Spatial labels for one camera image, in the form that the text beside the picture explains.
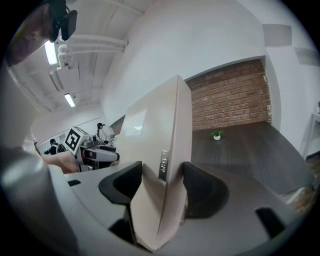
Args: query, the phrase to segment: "ceiling light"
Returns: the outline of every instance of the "ceiling light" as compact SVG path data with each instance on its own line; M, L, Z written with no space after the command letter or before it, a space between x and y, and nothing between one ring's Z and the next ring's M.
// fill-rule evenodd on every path
M45 48L45 53L46 53L46 57L48 59L49 64L50 65L57 64L55 43L47 41L44 44L44 48Z
M140 125L140 126L135 126L134 128L135 128L136 130L140 131L140 130L142 129L142 125Z
M71 106L71 108L76 106L74 101L71 98L70 93L65 94L64 97L65 97L66 101L69 103L69 105Z

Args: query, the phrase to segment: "white ceiling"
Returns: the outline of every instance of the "white ceiling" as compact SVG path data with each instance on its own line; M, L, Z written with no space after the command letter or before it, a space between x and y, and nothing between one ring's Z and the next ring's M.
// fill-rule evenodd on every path
M142 13L157 0L113 0ZM125 40L133 24L140 15L104 0L77 0L67 5L70 10L77 10L76 31L74 35L98 35ZM56 40L56 52L62 42ZM83 50L68 48L69 51ZM45 47L43 46L23 63L14 67L22 89L31 96L42 112L55 112L69 109L64 94L70 93L76 106L90 105L99 102L104 80L114 58L114 52L81 53L73 56L79 62L80 81L73 86L65 86L65 90L57 91L49 70L57 65L49 65Z

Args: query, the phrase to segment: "red brick wall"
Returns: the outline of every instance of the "red brick wall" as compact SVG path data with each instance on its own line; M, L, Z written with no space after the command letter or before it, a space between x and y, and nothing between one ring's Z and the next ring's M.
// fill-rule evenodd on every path
M261 61L250 60L189 80L193 130L271 122L265 75Z

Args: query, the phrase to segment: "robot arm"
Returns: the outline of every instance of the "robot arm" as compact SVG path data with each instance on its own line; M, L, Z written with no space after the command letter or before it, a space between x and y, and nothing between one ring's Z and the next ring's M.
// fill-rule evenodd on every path
M47 149L44 154L45 155L54 155L55 154L55 151L56 151L56 148L54 146L51 146L49 149Z
M120 157L118 153L100 147L95 136L89 135L79 127L72 127L69 130L65 144L79 165L85 165L87 160L112 163Z

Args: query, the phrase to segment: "desk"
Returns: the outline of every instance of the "desk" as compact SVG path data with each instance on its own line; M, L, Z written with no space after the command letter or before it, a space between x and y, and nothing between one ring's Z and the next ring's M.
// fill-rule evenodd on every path
M316 113L316 112L313 112L312 113L312 121L311 121L310 132L308 134L308 138L306 140L305 148L304 148L303 155L302 155L303 159L306 159L307 156L308 156L310 144L311 144L312 137L314 135L314 131L315 131L315 127L316 127L317 123L320 123L320 114Z
M314 181L302 156L267 122L215 129L221 139L210 137L212 129L192 133L193 164L253 178L277 194L286 194Z
M248 255L266 255L266 248L270 249L267 243L275 240L270 240L255 210L264 206L272 208L285 226L297 219L297 214L290 207L255 180L231 175L212 166L197 167L223 180L228 187L229 198L224 207L211 217L186 219L171 241L159 250L159 255L241 255L260 245L265 249Z

